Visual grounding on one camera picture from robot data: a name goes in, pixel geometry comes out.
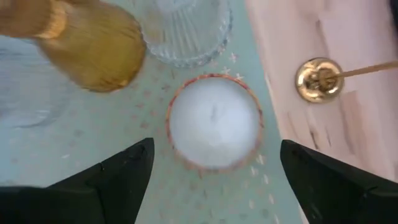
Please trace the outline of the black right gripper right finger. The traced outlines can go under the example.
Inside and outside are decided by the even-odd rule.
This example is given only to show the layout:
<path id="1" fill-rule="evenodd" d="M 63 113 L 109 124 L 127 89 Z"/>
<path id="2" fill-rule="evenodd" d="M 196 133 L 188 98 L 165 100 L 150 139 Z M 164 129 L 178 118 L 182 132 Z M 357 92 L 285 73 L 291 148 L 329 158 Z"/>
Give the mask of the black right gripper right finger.
<path id="1" fill-rule="evenodd" d="M 309 224 L 398 224 L 398 183 L 288 139 L 280 160 Z"/>

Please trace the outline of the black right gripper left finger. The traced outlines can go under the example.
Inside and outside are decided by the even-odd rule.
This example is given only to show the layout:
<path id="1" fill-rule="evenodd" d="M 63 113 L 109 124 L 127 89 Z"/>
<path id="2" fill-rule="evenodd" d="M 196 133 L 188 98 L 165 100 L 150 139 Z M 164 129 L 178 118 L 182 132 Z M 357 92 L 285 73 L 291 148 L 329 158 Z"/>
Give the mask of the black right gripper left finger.
<path id="1" fill-rule="evenodd" d="M 0 224 L 134 224 L 154 157 L 145 138 L 48 187 L 0 187 Z"/>

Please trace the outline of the tall brass candlestick holder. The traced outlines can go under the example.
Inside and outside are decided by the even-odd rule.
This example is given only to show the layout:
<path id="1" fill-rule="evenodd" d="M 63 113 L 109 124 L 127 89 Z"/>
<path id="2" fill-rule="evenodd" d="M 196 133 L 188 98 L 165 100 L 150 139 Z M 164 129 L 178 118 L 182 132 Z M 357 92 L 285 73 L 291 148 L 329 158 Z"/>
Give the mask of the tall brass candlestick holder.
<path id="1" fill-rule="evenodd" d="M 398 60 L 344 72 L 330 58 L 316 57 L 303 63 L 295 74 L 297 93 L 310 103 L 327 103 L 343 90 L 345 78 L 398 68 Z"/>

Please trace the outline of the amber glass candle holder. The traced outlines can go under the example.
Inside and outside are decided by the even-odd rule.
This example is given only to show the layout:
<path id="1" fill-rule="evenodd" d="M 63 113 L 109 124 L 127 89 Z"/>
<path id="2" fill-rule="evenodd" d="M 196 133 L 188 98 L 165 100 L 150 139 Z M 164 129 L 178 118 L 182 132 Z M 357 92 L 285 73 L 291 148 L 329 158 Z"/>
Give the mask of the amber glass candle holder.
<path id="1" fill-rule="evenodd" d="M 0 0 L 0 35 L 34 40 L 73 82 L 96 92 L 127 86 L 146 53 L 136 18 L 101 0 Z"/>

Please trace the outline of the red rimmed tin candle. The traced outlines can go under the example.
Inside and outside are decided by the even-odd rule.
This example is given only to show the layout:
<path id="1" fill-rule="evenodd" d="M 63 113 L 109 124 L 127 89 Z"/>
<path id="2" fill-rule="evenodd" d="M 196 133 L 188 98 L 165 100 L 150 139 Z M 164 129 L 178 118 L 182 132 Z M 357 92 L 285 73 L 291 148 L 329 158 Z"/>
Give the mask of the red rimmed tin candle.
<path id="1" fill-rule="evenodd" d="M 262 145 L 264 118 L 249 86 L 209 73 L 187 80 L 170 100 L 167 138 L 189 169 L 228 172 L 243 166 Z"/>

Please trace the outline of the clear glass candle holder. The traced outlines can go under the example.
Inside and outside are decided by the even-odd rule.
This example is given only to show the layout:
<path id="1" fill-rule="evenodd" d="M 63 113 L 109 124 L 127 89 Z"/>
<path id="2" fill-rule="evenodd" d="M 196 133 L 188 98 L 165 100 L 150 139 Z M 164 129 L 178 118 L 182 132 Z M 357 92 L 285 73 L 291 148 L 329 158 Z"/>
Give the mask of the clear glass candle holder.
<path id="1" fill-rule="evenodd" d="M 48 125 L 63 113 L 73 90 L 33 41 L 0 36 L 0 126 Z"/>
<path id="2" fill-rule="evenodd" d="M 149 52 L 176 67 L 217 57 L 233 26 L 229 0 L 139 0 L 137 16 Z"/>

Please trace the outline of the green perforated metal shelf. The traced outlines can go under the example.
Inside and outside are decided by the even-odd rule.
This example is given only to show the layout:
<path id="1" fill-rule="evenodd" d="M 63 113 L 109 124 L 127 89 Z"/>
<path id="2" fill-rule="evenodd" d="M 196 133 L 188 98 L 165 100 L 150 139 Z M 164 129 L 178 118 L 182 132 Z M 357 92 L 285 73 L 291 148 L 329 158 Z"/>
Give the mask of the green perforated metal shelf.
<path id="1" fill-rule="evenodd" d="M 230 0 L 230 6 L 232 30 L 210 63 L 184 69 L 148 55 L 137 78 L 121 90 L 94 93 L 73 83 L 68 106 L 54 122 L 0 126 L 0 186 L 48 186 L 152 137 L 154 168 L 136 224 L 303 224 L 279 159 L 281 138 L 245 2 Z M 220 174 L 187 169 L 165 132 L 176 89 L 204 73 L 246 83 L 265 120 L 252 161 Z"/>

